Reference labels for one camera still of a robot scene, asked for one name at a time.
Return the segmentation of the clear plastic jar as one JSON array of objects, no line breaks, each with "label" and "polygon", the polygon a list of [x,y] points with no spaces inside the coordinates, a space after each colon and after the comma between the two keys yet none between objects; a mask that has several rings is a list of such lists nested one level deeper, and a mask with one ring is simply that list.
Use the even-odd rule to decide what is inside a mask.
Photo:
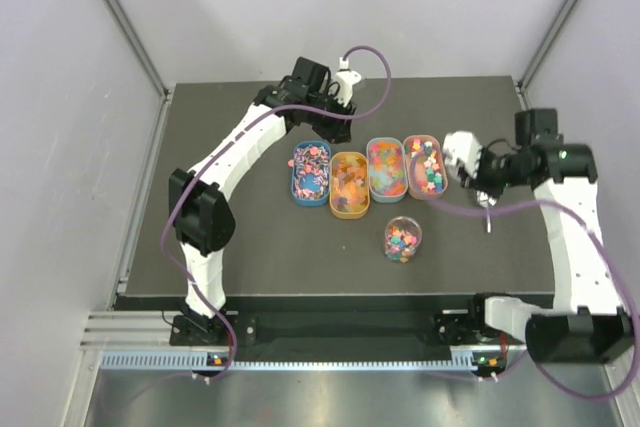
[{"label": "clear plastic jar", "polygon": [[384,231],[384,253],[394,262],[410,261],[422,240],[422,229],[418,222],[407,216],[392,218]]}]

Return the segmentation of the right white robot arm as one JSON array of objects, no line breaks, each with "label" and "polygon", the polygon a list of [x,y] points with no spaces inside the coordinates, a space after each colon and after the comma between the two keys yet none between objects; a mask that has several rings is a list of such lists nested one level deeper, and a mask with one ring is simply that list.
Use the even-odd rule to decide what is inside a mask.
[{"label": "right white robot arm", "polygon": [[539,364],[607,364],[634,343],[630,312],[595,246],[598,171],[591,148],[565,141],[554,109],[516,114],[514,152],[498,155],[475,137],[459,152],[465,185],[491,194],[532,190],[542,212],[554,275],[549,308],[491,296],[467,317],[469,335],[487,343],[501,332],[524,342]]}]

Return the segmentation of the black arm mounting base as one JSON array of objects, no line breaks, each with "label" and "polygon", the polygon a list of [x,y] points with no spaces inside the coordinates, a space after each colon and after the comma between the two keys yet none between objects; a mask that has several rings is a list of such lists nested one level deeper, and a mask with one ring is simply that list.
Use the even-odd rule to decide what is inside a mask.
[{"label": "black arm mounting base", "polygon": [[228,317],[241,347],[280,339],[409,338],[428,345],[522,346],[504,333],[481,334],[466,324],[466,314],[438,312],[239,312]]}]

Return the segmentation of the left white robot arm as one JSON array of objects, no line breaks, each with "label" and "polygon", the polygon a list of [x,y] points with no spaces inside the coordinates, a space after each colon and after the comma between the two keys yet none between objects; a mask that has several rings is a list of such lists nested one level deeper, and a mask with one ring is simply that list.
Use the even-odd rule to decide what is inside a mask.
[{"label": "left white robot arm", "polygon": [[236,228],[229,205],[234,189],[256,161],[292,128],[307,124],[328,143],[350,140],[353,90],[362,77],[347,58],[330,69],[297,59],[292,73],[263,87],[239,124],[206,158],[169,178],[169,208],[188,272],[183,309],[192,331],[205,343],[226,334],[216,313],[226,302],[223,254]]}]

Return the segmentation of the yellow tray of popsicle candies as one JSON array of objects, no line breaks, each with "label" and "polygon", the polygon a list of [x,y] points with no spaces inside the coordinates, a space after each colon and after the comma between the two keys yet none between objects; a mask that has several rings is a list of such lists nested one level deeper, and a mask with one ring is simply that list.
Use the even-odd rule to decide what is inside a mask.
[{"label": "yellow tray of popsicle candies", "polygon": [[329,205],[342,220],[362,218],[371,203],[368,161],[359,152],[338,152],[330,163]]}]

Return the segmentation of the pink tray of star candies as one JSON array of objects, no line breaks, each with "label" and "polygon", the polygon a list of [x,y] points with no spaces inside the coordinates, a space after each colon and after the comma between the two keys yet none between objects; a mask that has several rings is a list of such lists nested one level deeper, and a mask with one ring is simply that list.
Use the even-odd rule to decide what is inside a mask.
[{"label": "pink tray of star candies", "polygon": [[409,194],[422,200],[440,198],[448,179],[438,140],[426,134],[411,135],[404,139],[403,148]]}]

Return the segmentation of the blue tray of lollipops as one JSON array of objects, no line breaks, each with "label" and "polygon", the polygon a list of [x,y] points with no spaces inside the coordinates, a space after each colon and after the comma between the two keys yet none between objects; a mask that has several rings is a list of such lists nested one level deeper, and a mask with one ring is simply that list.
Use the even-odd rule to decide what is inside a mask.
[{"label": "blue tray of lollipops", "polygon": [[322,206],[329,199],[330,145],[323,140],[300,142],[293,150],[291,194],[303,207]]}]

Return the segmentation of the light blue tray of gummies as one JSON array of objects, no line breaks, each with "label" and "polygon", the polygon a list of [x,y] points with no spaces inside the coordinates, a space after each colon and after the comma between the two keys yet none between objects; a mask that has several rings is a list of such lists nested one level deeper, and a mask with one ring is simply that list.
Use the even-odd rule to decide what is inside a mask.
[{"label": "light blue tray of gummies", "polygon": [[408,192],[404,148],[392,137],[376,137],[366,147],[371,198],[378,203],[401,201]]}]

